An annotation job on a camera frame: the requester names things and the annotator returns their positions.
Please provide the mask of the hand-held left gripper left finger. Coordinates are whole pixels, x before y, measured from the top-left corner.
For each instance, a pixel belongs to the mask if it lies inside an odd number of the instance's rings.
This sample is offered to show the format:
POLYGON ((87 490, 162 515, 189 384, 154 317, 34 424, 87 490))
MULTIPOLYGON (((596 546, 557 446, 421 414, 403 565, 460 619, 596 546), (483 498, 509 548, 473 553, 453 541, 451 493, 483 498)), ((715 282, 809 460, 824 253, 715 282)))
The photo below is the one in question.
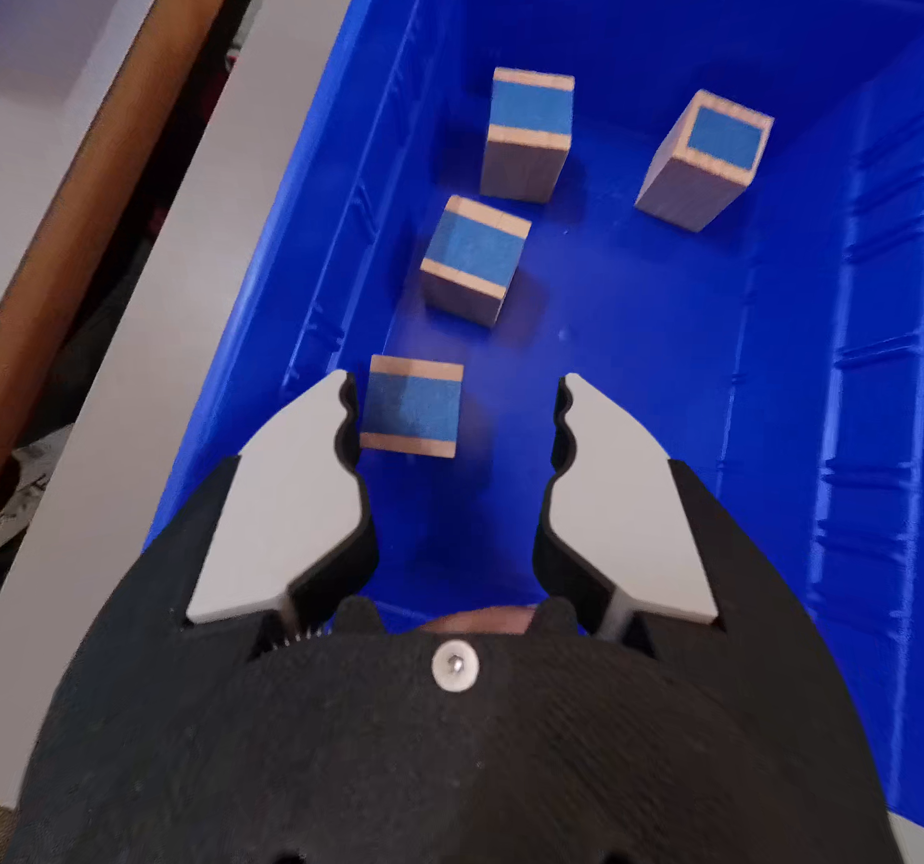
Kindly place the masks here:
POLYGON ((379 548, 358 474, 353 374, 334 371, 242 447, 191 595, 203 625, 270 612, 298 637, 372 578, 379 548))

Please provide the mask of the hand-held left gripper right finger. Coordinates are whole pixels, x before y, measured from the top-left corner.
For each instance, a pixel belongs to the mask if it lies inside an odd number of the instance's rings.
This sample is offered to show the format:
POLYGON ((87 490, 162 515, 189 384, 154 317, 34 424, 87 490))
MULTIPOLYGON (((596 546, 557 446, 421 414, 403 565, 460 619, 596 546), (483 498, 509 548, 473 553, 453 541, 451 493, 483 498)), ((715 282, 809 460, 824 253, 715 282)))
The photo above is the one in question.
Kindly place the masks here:
POLYGON ((639 614, 712 625, 719 609, 662 445, 577 373, 559 380, 553 423, 541 587, 596 639, 622 639, 639 614))

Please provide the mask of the blue plastic bin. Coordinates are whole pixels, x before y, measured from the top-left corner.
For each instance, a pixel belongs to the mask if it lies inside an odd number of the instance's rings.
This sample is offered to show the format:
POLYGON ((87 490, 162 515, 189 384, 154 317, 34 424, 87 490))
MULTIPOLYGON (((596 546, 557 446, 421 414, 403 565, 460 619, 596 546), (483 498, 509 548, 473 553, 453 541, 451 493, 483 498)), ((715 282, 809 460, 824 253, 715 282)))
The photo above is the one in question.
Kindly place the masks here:
POLYGON ((465 367, 449 461, 364 455, 411 617, 540 597, 552 407, 577 373, 693 468, 816 620, 890 808, 922 824, 922 0, 353 0, 145 544, 329 371, 465 367), (491 330, 424 307, 477 196, 500 66, 572 75, 572 149, 491 330), (774 118, 699 233, 634 206, 698 90, 774 118))

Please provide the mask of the blue striped wooden cube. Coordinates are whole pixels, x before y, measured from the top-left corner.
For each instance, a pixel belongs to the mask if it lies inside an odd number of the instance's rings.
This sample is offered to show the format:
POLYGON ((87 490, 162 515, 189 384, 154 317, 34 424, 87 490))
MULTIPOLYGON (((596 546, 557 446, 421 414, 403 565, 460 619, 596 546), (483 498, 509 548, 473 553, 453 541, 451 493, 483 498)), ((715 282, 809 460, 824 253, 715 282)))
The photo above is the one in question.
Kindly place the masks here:
POLYGON ((656 150, 635 208, 699 233, 751 185, 774 121, 698 90, 656 150))
POLYGON ((572 145, 573 76, 498 66, 479 192, 545 204, 572 145))
POLYGON ((373 355, 361 448, 454 458, 464 372, 459 363, 373 355))
POLYGON ((420 264, 429 308, 491 329, 506 300, 532 223, 451 196, 420 264))

